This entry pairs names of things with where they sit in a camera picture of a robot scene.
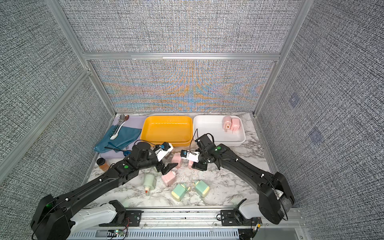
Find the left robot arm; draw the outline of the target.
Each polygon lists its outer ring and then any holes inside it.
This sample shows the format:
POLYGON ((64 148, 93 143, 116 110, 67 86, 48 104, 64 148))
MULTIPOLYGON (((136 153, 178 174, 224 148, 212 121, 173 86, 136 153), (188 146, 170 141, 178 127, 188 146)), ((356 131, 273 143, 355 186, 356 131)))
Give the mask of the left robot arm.
POLYGON ((172 144, 164 142, 152 149, 150 143, 140 141, 133 146, 129 155, 111 165, 99 177, 58 197, 43 197, 31 221, 31 238, 65 240, 76 225, 74 216, 95 199, 137 177, 140 170, 155 167, 162 175, 166 175, 175 168, 176 164, 165 165, 163 162, 173 148, 172 144))

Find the yellow plastic tray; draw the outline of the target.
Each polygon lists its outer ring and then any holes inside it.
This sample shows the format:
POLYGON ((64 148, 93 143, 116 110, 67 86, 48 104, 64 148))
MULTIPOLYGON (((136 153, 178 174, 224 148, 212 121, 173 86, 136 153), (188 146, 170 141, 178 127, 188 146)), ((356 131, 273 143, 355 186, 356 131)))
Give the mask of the yellow plastic tray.
POLYGON ((146 118, 141 140, 153 144, 168 142, 174 147, 186 147, 193 137, 193 120, 188 116, 150 116, 146 118))

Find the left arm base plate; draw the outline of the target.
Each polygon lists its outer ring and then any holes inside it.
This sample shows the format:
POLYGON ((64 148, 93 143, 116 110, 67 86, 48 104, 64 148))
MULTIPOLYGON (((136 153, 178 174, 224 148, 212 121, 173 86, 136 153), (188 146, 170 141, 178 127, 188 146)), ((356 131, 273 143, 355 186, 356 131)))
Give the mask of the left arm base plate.
POLYGON ((138 227, 140 225, 142 211, 128 210, 117 213, 109 223, 100 224, 99 227, 138 227))

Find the pink sharpener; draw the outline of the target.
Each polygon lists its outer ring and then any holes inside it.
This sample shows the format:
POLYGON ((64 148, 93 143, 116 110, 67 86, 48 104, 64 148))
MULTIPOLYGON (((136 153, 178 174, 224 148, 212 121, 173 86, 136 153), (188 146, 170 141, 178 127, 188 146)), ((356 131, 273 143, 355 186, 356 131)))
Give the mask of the pink sharpener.
POLYGON ((174 171, 169 171, 166 175, 162 176, 162 180, 163 180, 166 187, 170 187, 177 180, 176 173, 174 171))
POLYGON ((193 168, 193 164, 194 164, 193 161, 189 161, 189 162, 188 162, 188 168, 189 168, 189 169, 192 169, 192 168, 193 168))
POLYGON ((232 127, 232 117, 224 116, 222 124, 223 124, 223 129, 224 129, 225 132, 230 130, 231 127, 232 127))
POLYGON ((171 160, 172 164, 177 164, 175 166, 175 169, 180 169, 182 167, 182 162, 183 162, 183 159, 181 157, 181 153, 175 153, 171 160))
POLYGON ((232 118, 231 131, 236 133, 241 127, 241 120, 239 118, 232 118))

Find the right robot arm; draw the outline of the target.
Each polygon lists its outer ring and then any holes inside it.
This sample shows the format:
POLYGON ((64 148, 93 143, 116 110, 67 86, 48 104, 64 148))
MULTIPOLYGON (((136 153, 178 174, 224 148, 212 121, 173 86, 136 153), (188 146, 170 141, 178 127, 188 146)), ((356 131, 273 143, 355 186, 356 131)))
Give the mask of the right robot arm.
POLYGON ((264 171, 239 157, 224 144, 215 145, 212 134, 204 134, 195 140, 198 161, 192 168, 206 171, 208 164, 215 164, 235 174, 254 189, 258 198, 243 199, 234 208, 234 218, 238 224, 264 217, 272 224, 278 225, 282 220, 288 220, 288 212, 295 203, 293 192, 286 177, 276 172, 264 171))

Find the white plastic tray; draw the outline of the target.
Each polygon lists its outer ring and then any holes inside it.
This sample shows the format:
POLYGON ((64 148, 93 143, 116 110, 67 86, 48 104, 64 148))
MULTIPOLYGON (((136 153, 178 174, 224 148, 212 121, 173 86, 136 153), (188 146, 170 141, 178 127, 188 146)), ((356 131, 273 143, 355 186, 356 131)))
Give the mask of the white plastic tray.
POLYGON ((231 130, 227 132, 223 129, 223 117, 230 116, 232 118, 239 118, 231 115, 197 115, 193 119, 194 131, 197 129, 198 133, 195 135, 195 140, 204 134, 212 134, 215 139, 215 144, 224 144, 229 147, 240 146, 246 141, 246 134, 241 120, 241 127, 233 133, 231 130))

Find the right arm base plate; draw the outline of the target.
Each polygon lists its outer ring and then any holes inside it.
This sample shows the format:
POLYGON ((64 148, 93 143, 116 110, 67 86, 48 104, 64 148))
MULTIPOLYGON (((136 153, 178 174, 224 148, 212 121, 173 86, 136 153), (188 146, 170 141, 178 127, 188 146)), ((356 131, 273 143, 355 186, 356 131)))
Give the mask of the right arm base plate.
POLYGON ((234 209, 221 210, 217 219, 221 221, 221 224, 224 227, 233 227, 233 226, 254 227, 257 224, 259 224, 260 221, 262 220, 261 217, 246 219, 240 214, 239 211, 235 211, 234 209))

